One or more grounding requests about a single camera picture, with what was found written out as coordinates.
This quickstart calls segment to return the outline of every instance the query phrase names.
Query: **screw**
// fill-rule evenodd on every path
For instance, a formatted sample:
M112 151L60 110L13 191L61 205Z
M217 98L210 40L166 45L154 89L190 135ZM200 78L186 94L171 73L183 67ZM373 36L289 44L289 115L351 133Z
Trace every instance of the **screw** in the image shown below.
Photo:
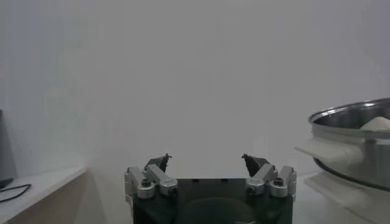
M283 186L283 185L285 184L285 182L283 181L282 178L277 177L276 180L274 181L274 184L275 184L276 186Z
M255 195L255 190L251 187L248 187L246 189L246 193L249 194L249 195Z
M150 187L152 185L152 182L149 179L143 179L141 181L141 186L142 187Z
M176 197L178 193L179 193L179 192L178 192L177 188L171 188L171 189L168 191L168 194L169 194L169 196L171 196L171 197Z

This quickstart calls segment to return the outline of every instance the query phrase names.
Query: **black device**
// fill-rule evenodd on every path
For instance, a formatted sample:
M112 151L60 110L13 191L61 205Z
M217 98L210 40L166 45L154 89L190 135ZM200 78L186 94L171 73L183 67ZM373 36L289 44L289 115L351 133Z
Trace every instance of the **black device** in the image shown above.
M125 173L134 224L292 224L296 172L244 155L249 178L174 179L170 156Z
M8 186L11 182L13 181L12 178L8 178L6 180L0 180L0 189L3 189L5 188L6 186Z

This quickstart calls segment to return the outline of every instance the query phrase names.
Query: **stainless steel pot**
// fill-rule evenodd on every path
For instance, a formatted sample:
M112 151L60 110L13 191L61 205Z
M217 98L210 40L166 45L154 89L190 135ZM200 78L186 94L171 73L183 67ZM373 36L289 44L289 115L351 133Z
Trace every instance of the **stainless steel pot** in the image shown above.
M309 118L313 139L296 149L332 174L390 191L390 131L360 130L379 116L390 119L390 98L320 111Z

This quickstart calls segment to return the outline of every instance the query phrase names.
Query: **metal bowl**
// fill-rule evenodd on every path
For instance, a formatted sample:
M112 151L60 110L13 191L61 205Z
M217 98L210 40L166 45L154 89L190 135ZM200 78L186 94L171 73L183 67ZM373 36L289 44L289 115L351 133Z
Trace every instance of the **metal bowl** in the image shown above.
M390 191L390 131L360 130L375 117L390 119L390 98L330 108L309 118L314 138L357 146L363 155L358 163L326 163L326 171L369 187Z

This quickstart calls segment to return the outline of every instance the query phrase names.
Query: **pot rim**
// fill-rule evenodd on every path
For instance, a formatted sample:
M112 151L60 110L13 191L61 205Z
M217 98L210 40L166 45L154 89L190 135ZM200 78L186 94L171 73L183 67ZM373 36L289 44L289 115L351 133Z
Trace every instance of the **pot rim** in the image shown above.
M318 120L321 117L328 116L329 114L338 113L340 111L347 111L347 110L357 109L357 108L380 107L384 104L390 105L390 97L377 99L377 100L367 100L358 103L351 103L340 107L333 107L326 110L322 110L320 112L312 114L308 118L308 121L312 125L313 131L320 130L329 133L337 133L340 135L347 135L347 136L356 136L356 137L366 138L366 139L390 139L390 131L369 131L369 130L360 130L360 129L353 129L353 128L338 128L338 127L331 127L331 126L314 123L316 120Z

